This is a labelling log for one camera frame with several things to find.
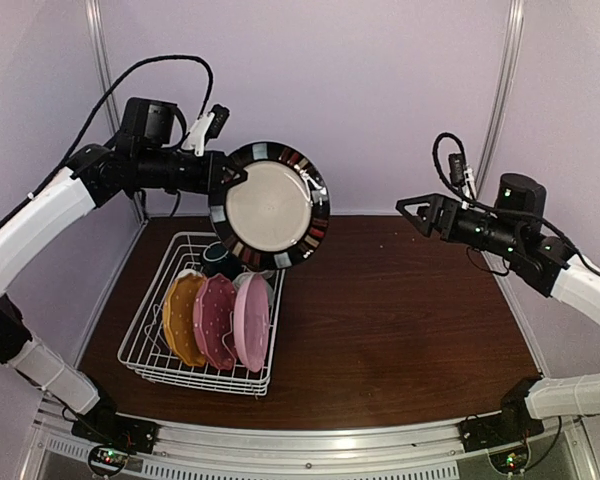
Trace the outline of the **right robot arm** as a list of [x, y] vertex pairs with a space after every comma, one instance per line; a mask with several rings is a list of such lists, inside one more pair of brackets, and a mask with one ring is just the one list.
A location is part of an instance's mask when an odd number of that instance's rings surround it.
[[[581, 312], [600, 326], [600, 269], [562, 233], [547, 236], [541, 217], [546, 189], [532, 178], [505, 173], [493, 207], [441, 194], [402, 199], [397, 211], [422, 235], [489, 252], [544, 297]], [[543, 377], [520, 383], [493, 419], [499, 440], [515, 440], [531, 424], [557, 416], [600, 415], [600, 373]]]

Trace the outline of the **black rimmed cream plate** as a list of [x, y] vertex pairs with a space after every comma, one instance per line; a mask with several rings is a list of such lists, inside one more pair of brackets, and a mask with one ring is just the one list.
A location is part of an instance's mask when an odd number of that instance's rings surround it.
[[273, 141], [229, 155], [247, 179], [208, 197], [211, 224], [228, 252], [253, 271], [285, 270], [316, 253], [325, 239], [330, 198], [310, 159]]

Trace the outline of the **dark pink polka dot plate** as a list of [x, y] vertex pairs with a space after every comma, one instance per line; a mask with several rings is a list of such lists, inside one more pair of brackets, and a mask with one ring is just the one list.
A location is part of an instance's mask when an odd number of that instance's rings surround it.
[[232, 315], [236, 290], [222, 274], [207, 278], [199, 289], [193, 308], [193, 330], [198, 349], [216, 370], [232, 370], [237, 353], [233, 340]]

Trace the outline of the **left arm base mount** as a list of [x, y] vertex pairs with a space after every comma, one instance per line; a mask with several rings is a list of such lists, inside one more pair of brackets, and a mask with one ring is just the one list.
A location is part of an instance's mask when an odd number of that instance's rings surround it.
[[76, 437], [114, 446], [132, 454], [151, 454], [158, 430], [158, 424], [153, 421], [119, 414], [114, 400], [107, 394], [101, 394], [91, 410], [77, 415], [71, 433]]

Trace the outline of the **yellow polka dot plate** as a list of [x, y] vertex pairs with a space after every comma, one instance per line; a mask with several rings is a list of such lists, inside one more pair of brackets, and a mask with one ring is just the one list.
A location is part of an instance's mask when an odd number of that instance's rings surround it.
[[185, 269], [171, 283], [162, 309], [162, 328], [167, 345], [176, 357], [189, 367], [206, 364], [194, 335], [193, 309], [197, 293], [206, 277], [193, 269]]

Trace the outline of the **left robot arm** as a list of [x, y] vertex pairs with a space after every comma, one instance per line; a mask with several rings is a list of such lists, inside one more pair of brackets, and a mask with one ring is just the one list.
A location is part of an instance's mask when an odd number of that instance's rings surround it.
[[7, 289], [21, 271], [60, 233], [118, 193], [144, 189], [210, 197], [243, 183], [246, 171], [208, 141], [221, 133], [230, 111], [216, 104], [169, 145], [172, 126], [183, 122], [173, 103], [131, 98], [120, 129], [103, 145], [72, 154], [37, 194], [0, 227], [0, 364], [7, 364], [73, 412], [103, 444], [124, 433], [118, 415], [101, 404], [103, 393], [84, 374], [46, 346], [22, 321]]

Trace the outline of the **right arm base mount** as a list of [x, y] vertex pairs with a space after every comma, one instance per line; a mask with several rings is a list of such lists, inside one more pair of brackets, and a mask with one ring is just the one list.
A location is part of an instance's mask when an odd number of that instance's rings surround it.
[[542, 434], [543, 422], [531, 418], [525, 403], [529, 390], [539, 380], [536, 376], [517, 382], [502, 397], [499, 413], [470, 415], [461, 421], [458, 430], [464, 451], [491, 449]]

